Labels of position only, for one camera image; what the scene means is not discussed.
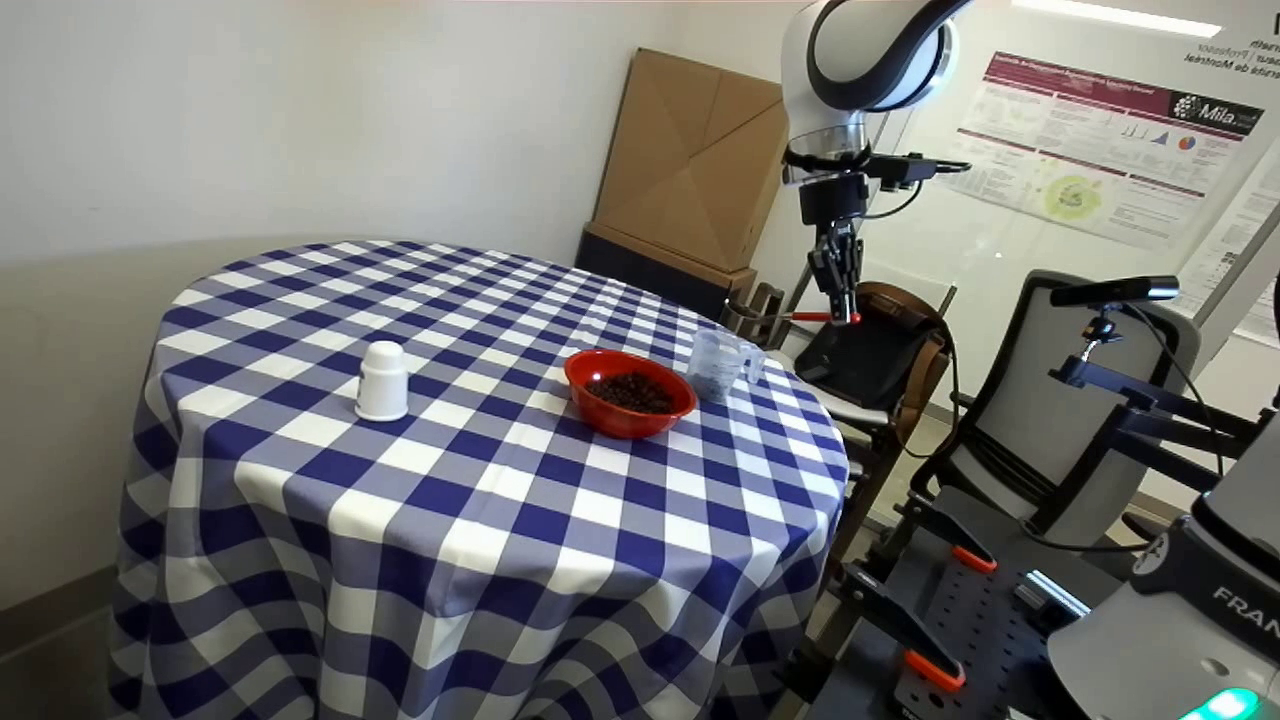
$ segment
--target round table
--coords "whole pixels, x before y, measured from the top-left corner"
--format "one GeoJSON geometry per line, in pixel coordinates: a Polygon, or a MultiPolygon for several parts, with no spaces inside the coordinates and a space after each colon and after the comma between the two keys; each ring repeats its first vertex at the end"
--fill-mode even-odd
{"type": "Polygon", "coordinates": [[[124,487],[113,701],[138,715],[761,715],[843,445],[781,365],[656,441],[565,355],[682,367],[695,313],[507,253],[236,260],[162,317],[124,487]],[[408,415],[350,412],[399,341],[408,415]]]}

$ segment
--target white cup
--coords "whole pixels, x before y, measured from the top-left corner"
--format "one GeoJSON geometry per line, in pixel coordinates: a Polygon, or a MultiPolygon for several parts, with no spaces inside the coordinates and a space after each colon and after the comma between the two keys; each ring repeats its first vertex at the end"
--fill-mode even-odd
{"type": "Polygon", "coordinates": [[[392,341],[374,341],[358,360],[357,415],[388,423],[388,422],[399,422],[404,412],[408,412],[404,348],[392,341]]]}

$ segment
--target red handle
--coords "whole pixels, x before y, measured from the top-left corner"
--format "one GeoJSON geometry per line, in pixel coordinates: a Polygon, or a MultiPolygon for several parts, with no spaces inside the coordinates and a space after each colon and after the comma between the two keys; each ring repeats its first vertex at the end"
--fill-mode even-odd
{"type": "Polygon", "coordinates": [[[823,326],[823,320],[832,320],[832,313],[792,313],[792,326],[823,326]]]}
{"type": "Polygon", "coordinates": [[[999,568],[996,562],[976,556],[970,548],[961,548],[961,545],[950,545],[950,562],[979,571],[979,575],[996,575],[996,568],[999,568]]]}
{"type": "Polygon", "coordinates": [[[904,651],[904,665],[906,665],[923,685],[930,685],[930,689],[945,694],[945,698],[961,698],[961,694],[964,694],[964,674],[950,676],[950,674],[936,669],[936,665],[930,665],[928,657],[919,657],[919,651],[904,651]]]}

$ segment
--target poster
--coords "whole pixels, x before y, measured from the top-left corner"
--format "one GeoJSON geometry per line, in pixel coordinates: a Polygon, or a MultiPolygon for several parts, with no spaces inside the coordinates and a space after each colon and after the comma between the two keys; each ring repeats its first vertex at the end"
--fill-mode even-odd
{"type": "Polygon", "coordinates": [[[1259,110],[996,54],[961,119],[964,198],[1125,245],[1206,219],[1259,110]]]}
{"type": "MultiPolygon", "coordinates": [[[[1254,171],[1240,186],[1228,214],[1206,228],[1197,258],[1178,269],[1185,295],[1175,308],[1197,317],[1205,299],[1231,277],[1248,245],[1268,228],[1270,214],[1280,208],[1280,146],[1254,163],[1254,171]]],[[[1270,326],[1270,293],[1240,326],[1244,337],[1277,344],[1270,326]]]]}

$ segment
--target logo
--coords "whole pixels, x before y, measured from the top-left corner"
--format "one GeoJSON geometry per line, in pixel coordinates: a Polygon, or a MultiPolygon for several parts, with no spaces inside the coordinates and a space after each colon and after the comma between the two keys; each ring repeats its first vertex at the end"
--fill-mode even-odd
{"type": "Polygon", "coordinates": [[[1265,632],[1268,640],[1280,640],[1280,617],[1268,617],[1259,606],[1253,606],[1248,596],[1231,594],[1228,586],[1220,586],[1212,594],[1212,602],[1220,607],[1228,607],[1237,620],[1253,625],[1254,632],[1265,632]]]}
{"type": "Polygon", "coordinates": [[[1197,113],[1201,113],[1201,119],[1212,119],[1212,123],[1237,123],[1237,113],[1228,105],[1205,99],[1197,113]]]}
{"type": "Polygon", "coordinates": [[[1193,117],[1197,117],[1197,105],[1201,105],[1201,98],[1178,98],[1178,99],[1173,105],[1173,117],[1193,119],[1193,117]]]}

